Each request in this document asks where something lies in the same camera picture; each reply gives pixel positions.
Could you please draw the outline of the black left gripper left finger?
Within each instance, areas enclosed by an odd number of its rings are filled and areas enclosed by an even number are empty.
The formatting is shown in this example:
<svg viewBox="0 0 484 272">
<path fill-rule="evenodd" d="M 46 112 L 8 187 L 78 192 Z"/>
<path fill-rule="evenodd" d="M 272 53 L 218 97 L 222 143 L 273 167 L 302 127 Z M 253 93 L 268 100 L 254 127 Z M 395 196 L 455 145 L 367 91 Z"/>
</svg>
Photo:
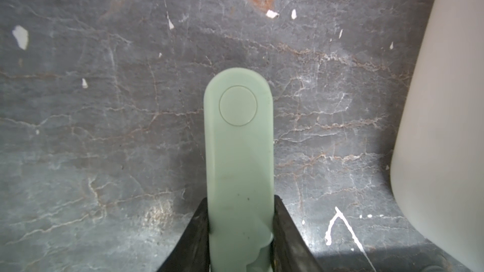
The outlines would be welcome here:
<svg viewBox="0 0 484 272">
<path fill-rule="evenodd" d="M 204 198 L 185 228 L 176 246 L 157 272 L 210 271 L 209 218 Z"/>
</svg>

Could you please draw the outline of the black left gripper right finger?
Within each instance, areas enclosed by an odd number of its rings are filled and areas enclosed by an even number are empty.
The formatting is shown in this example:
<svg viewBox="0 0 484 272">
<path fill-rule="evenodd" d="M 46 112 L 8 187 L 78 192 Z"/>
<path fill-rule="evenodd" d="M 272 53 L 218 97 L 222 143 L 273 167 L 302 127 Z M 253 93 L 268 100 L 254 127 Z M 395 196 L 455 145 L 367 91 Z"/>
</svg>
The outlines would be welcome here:
<svg viewBox="0 0 484 272">
<path fill-rule="evenodd" d="M 281 197 L 274 196 L 272 221 L 274 240 L 271 262 L 273 271 L 323 271 L 298 231 Z"/>
</svg>

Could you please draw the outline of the light green pliers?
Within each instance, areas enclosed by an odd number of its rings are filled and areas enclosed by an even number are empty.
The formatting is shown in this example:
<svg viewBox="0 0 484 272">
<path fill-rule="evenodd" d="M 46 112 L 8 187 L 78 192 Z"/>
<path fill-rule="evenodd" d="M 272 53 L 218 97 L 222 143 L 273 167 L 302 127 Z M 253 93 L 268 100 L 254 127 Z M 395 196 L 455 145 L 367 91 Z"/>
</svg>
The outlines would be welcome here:
<svg viewBox="0 0 484 272">
<path fill-rule="evenodd" d="M 274 108 L 267 81 L 234 67 L 204 93 L 212 271 L 271 271 Z"/>
</svg>

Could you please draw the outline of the white storage box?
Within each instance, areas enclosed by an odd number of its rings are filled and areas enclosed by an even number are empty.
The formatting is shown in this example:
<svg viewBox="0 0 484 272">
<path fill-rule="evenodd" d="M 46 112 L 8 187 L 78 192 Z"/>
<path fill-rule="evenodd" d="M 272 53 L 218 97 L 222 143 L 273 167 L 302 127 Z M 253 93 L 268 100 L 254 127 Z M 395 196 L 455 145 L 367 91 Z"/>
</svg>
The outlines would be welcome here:
<svg viewBox="0 0 484 272">
<path fill-rule="evenodd" d="M 483 270 L 483 0 L 435 0 L 390 168 L 403 215 Z"/>
</svg>

